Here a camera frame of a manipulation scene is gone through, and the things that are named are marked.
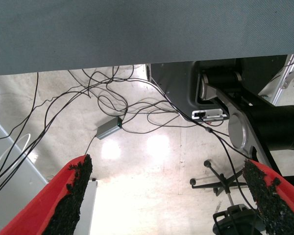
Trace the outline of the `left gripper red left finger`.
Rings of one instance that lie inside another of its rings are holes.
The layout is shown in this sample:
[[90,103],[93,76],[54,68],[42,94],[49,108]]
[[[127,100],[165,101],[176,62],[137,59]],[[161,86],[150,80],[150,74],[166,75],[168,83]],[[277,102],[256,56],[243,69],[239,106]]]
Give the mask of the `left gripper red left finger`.
[[69,161],[0,234],[74,234],[92,170],[88,154]]

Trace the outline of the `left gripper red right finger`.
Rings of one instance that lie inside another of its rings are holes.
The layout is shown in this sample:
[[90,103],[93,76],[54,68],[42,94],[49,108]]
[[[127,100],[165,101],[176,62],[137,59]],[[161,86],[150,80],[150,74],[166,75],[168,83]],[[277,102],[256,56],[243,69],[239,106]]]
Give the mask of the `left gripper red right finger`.
[[294,186],[270,167],[246,160],[243,177],[269,235],[294,235]]

